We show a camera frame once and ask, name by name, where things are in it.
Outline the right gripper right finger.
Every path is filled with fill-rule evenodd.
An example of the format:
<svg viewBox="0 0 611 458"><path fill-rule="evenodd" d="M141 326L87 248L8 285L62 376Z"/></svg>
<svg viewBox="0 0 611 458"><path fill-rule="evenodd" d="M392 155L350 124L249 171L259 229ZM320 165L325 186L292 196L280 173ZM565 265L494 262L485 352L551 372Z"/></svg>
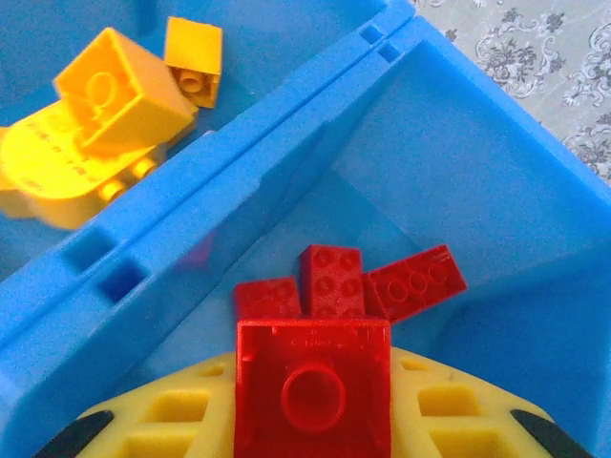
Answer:
<svg viewBox="0 0 611 458"><path fill-rule="evenodd" d="M539 406L459 369L390 351L392 457L589 457Z"/></svg>

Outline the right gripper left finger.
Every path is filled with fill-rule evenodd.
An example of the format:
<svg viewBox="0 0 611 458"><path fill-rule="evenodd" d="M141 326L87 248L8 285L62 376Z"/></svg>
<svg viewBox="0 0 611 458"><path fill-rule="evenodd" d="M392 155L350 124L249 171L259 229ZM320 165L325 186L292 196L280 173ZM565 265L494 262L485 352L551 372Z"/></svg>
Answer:
<svg viewBox="0 0 611 458"><path fill-rule="evenodd" d="M236 356L191 365L92 406L37 457L232 457Z"/></svg>

